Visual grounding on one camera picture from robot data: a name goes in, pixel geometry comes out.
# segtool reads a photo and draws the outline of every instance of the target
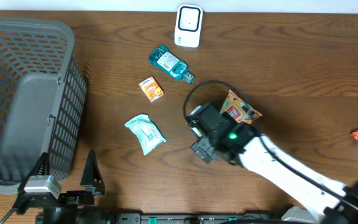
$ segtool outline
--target white device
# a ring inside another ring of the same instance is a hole
[[[337,180],[329,179],[305,166],[278,148],[266,135],[262,135],[261,138],[263,138],[266,146],[289,166],[295,168],[313,181],[328,187],[338,195],[342,197],[346,195],[343,190],[346,187],[345,184]],[[324,214],[326,207],[335,208],[338,205],[338,199],[326,194],[277,162],[267,152],[259,137],[254,137],[250,140],[244,149],[246,151],[239,155],[242,165],[273,182],[277,187],[280,187],[287,194],[299,201],[314,217],[315,223],[320,223],[326,216]]]
[[[181,5],[175,27],[175,44],[182,47],[198,47],[200,44],[203,9],[199,6]]]
[[[51,175],[36,175],[29,178],[24,191],[27,193],[51,193],[55,199],[58,199],[62,186]]]

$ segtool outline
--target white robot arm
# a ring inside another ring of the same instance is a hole
[[[299,201],[315,223],[358,223],[358,183],[348,187],[313,171],[257,128],[237,123],[209,103],[197,107],[186,120],[198,138],[191,148],[206,163],[219,155],[265,177]]]
[[[346,195],[345,191],[343,191],[346,185],[337,180],[331,180],[303,165],[279,149],[267,136],[254,137],[245,145],[244,149],[246,151],[239,154],[241,164],[245,168],[265,177],[291,195],[320,223],[326,216],[324,210],[327,207],[335,208],[340,201],[281,165],[265,149],[261,138],[264,144],[286,164],[342,197]]]

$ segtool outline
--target blue mouthwash bottle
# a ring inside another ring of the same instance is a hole
[[[161,68],[165,73],[169,74],[176,80],[183,79],[185,82],[192,84],[194,75],[189,72],[189,66],[176,56],[174,56],[166,46],[157,47],[149,55],[149,62],[152,65]]]

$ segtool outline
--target wooden table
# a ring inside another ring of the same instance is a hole
[[[223,161],[209,165],[182,116],[195,86],[177,82],[147,58],[166,45],[190,65],[196,84],[219,79],[249,95],[264,115],[262,129],[285,151],[322,174],[358,180],[358,15],[205,13],[197,49],[173,43],[176,13],[19,12],[0,16],[59,20],[74,31],[75,57],[89,80],[88,101],[70,178],[79,186],[85,159],[96,151],[106,183],[98,205],[144,213],[235,213],[275,210],[294,202],[264,178]],[[150,103],[139,82],[154,76],[165,95]],[[223,86],[196,92],[189,108],[219,106]],[[167,138],[147,156],[124,123],[147,113]],[[0,219],[14,195],[0,195]],[[40,210],[8,223],[33,223]]]

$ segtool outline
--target white wall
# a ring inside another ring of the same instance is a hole
[[[0,10],[172,12],[183,3],[205,12],[358,13],[358,0],[0,0]]]

